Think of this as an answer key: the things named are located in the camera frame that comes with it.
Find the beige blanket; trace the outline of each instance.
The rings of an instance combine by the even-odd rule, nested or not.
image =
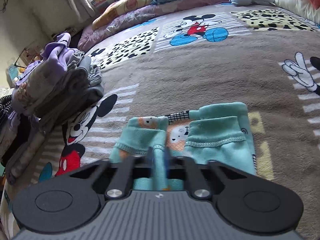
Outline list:
[[[85,146],[81,164],[108,158],[133,116],[241,101],[249,108],[258,176],[302,198],[298,231],[317,239],[319,38],[317,27],[280,8],[224,4],[162,16],[104,40],[87,54],[104,68],[105,97],[115,93],[118,101],[83,128],[85,137],[77,142]],[[64,146],[57,127],[17,183],[5,185],[0,211],[9,237],[18,231],[10,213],[14,196],[37,183],[48,163],[54,176]]]

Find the fleece blanket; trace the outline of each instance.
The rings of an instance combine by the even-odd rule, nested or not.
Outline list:
[[[56,127],[16,184],[5,185],[6,235],[19,231],[11,205],[22,188],[68,171],[69,160],[107,159],[131,117],[240,101],[249,109],[257,175],[302,198],[297,230],[317,239],[319,31],[281,8],[224,3],[161,16],[97,44],[87,55],[103,68],[105,96]],[[113,108],[104,109],[112,94]]]

